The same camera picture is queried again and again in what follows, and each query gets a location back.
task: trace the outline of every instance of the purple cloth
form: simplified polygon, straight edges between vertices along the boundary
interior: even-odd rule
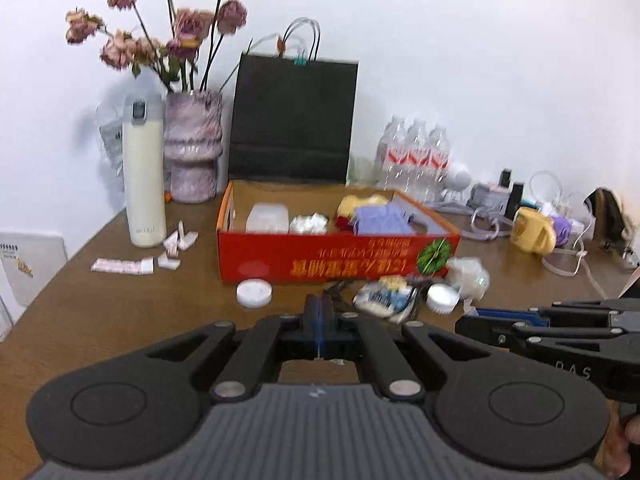
[[[404,212],[393,203],[357,207],[353,231],[360,236],[414,234]]]
[[[556,232],[556,247],[562,247],[569,241],[571,235],[571,222],[563,216],[552,216],[554,231]]]

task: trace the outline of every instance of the gray ribbed grip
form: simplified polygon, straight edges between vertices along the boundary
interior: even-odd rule
[[[560,472],[517,473],[473,462],[445,444],[420,409],[380,399],[366,384],[265,384],[251,400],[215,407],[190,441],[156,462],[114,472],[82,472],[46,463],[31,476],[33,480],[603,478],[588,464]]]

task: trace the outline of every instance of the red cardboard box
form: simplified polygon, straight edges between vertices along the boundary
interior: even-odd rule
[[[334,229],[333,218],[347,195],[381,194],[393,201],[423,233],[412,236],[356,236]],[[281,203],[289,220],[320,213],[330,219],[324,235],[245,233],[256,203]],[[411,273],[443,274],[460,234],[446,219],[398,191],[351,188],[341,184],[291,185],[231,181],[218,217],[218,258],[223,282],[262,278],[271,283],[325,282],[348,278],[377,279]]]

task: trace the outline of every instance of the purple item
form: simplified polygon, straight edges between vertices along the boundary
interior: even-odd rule
[[[556,247],[562,247],[569,241],[571,222],[563,216],[552,216],[554,231],[556,232]]]
[[[215,92],[167,94],[164,160],[176,202],[206,202],[216,194],[216,160],[222,154],[222,96]]]
[[[357,207],[353,216],[353,232],[359,236],[414,234],[404,212],[393,203]]]

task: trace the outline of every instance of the pink marble vase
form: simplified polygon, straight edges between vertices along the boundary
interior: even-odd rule
[[[171,171],[171,195],[176,202],[206,202],[216,195],[221,117],[219,93],[167,94],[164,160]]]

